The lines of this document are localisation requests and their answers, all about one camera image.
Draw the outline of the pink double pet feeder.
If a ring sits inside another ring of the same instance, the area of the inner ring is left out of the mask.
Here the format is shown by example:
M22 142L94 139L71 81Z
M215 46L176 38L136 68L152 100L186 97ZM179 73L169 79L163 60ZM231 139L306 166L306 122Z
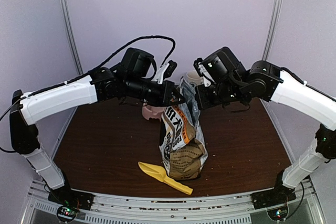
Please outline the pink double pet feeder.
M165 107L155 107L146 105L142 107L142 116L146 119L158 119L161 120L161 115L164 112Z

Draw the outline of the pet food bag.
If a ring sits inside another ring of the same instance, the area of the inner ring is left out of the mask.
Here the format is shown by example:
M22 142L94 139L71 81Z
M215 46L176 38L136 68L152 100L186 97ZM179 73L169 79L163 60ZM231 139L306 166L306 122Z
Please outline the pet food bag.
M191 180L200 177L208 152L199 121L201 112L195 99L195 87L182 77L178 91L186 102L164 109L159 149L169 177Z

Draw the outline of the yellow plastic scoop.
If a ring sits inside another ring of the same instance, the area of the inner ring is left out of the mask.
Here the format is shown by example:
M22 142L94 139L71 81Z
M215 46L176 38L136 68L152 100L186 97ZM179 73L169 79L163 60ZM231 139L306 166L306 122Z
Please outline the yellow plastic scoop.
M184 193L187 195L191 195L193 192L193 189L185 186L177 181L175 181L174 179L170 178L167 175L167 172L165 170L165 168L163 168L162 166L158 166L158 165L153 165L153 164L149 164L149 163L144 163L144 162L138 162L138 166L140 168L141 171L143 171L144 173L146 173L147 175L155 178L156 180L167 184L168 186Z

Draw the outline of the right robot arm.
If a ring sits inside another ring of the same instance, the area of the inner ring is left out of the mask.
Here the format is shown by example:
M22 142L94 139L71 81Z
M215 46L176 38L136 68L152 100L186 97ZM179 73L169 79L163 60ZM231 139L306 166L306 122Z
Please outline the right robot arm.
M240 102L248 106L253 98L291 107L320 122L316 136L299 159L280 175L280 182L269 192L272 203L279 204L321 163L335 159L335 98L301 80L285 67L264 60L249 70L228 47L207 58L194 61L204 83L195 88L198 108L228 106Z

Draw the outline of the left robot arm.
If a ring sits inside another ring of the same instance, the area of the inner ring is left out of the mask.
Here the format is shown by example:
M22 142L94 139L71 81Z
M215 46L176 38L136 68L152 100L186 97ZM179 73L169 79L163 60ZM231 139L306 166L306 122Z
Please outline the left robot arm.
M14 151L24 156L64 205L76 197L69 189L64 173L51 160L38 140L36 123L50 115L85 104L117 98L136 98L154 107L167 107L185 102L174 82L168 81L176 62L170 60L154 69L147 78L149 67L156 66L153 55L128 48L117 65L98 67L84 77L66 81L40 91L13 94L10 108L10 139Z

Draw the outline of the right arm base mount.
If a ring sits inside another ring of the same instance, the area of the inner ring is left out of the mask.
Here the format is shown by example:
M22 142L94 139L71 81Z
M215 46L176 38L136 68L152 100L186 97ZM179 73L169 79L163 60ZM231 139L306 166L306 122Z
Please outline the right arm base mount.
M268 217L277 222L289 217L288 202L295 199L295 190L285 186L276 186L251 194L254 209L266 208Z

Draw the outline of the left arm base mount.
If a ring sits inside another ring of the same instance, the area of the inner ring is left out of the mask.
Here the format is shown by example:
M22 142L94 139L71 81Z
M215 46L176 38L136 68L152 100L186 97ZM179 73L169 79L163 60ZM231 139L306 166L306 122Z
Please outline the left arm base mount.
M63 223L74 221L82 210L90 210L94 195L76 190L49 189L48 200L60 204L56 217Z

